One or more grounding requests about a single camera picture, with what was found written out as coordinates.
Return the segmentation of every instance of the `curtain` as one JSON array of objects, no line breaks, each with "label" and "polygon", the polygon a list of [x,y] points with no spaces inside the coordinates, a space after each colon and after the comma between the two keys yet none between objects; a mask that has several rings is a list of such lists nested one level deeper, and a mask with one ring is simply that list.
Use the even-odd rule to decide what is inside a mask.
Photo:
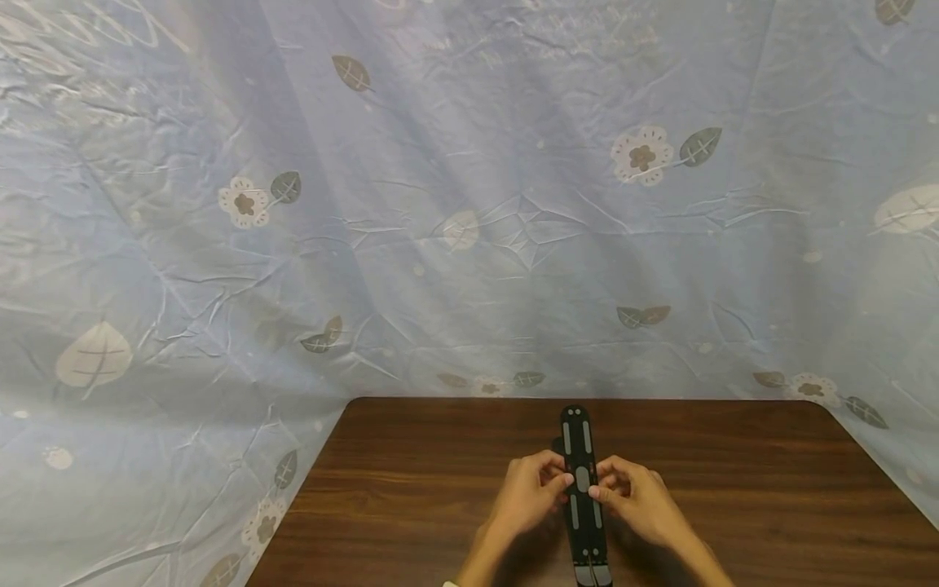
[{"label": "curtain", "polygon": [[366,395],[810,401],[939,523],[937,33],[0,0],[5,584],[243,585]]}]

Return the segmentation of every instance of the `left hand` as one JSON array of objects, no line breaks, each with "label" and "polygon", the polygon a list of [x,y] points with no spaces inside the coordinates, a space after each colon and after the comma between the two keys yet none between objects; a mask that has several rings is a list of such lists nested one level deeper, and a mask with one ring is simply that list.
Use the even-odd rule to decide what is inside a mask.
[{"label": "left hand", "polygon": [[564,472],[564,457],[557,453],[516,458],[509,463],[487,525],[513,538],[532,530],[565,501],[564,490],[572,483],[574,475]]}]

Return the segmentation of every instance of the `flower print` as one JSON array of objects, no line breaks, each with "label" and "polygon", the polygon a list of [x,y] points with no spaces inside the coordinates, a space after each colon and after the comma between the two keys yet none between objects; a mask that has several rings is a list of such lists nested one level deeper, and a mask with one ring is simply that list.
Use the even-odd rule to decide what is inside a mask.
[{"label": "flower print", "polygon": [[786,389],[786,396],[791,399],[804,399],[829,408],[836,408],[841,403],[835,382],[814,373],[800,373],[793,377]]},{"label": "flower print", "polygon": [[659,127],[642,127],[637,136],[621,134],[610,153],[616,162],[616,177],[623,183],[639,181],[647,186],[661,181],[675,156],[666,138],[665,129]]},{"label": "flower print", "polygon": [[501,395],[506,387],[506,383],[500,379],[480,376],[474,382],[473,391],[474,395]]},{"label": "flower print", "polygon": [[248,178],[234,178],[227,188],[219,190],[219,206],[231,216],[238,228],[263,226],[270,220],[267,207],[270,198]]},{"label": "flower print", "polygon": [[241,543],[248,547],[248,558],[252,564],[261,560],[264,549],[268,547],[286,512],[287,504],[284,500],[272,502],[264,498],[257,505],[257,513],[245,522],[241,529]]}]

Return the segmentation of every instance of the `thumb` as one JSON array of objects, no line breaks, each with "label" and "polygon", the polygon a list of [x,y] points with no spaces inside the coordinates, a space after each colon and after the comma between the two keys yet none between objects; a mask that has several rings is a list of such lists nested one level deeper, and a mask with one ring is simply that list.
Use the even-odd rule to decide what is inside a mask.
[{"label": "thumb", "polygon": [[547,485],[543,487],[545,493],[551,496],[551,499],[561,495],[565,489],[567,489],[572,483],[574,483],[574,475],[569,472],[566,472],[563,475],[558,475],[554,479],[551,479],[547,482]]},{"label": "thumb", "polygon": [[620,515],[624,515],[631,505],[629,500],[609,487],[591,486],[587,493],[598,502],[613,508]]}]

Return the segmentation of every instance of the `brown wood grain surface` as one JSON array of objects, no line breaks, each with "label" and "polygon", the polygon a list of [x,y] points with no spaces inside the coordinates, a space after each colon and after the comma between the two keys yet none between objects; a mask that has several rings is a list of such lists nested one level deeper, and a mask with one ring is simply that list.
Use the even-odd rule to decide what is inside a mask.
[{"label": "brown wood grain surface", "polygon": [[[333,430],[251,587],[440,587],[510,459],[560,435],[557,399],[363,398]],[[805,402],[578,400],[600,456],[659,471],[740,586],[939,585],[939,532]],[[690,585],[608,525],[614,585]],[[575,587],[562,524],[520,541],[501,585]]]}]

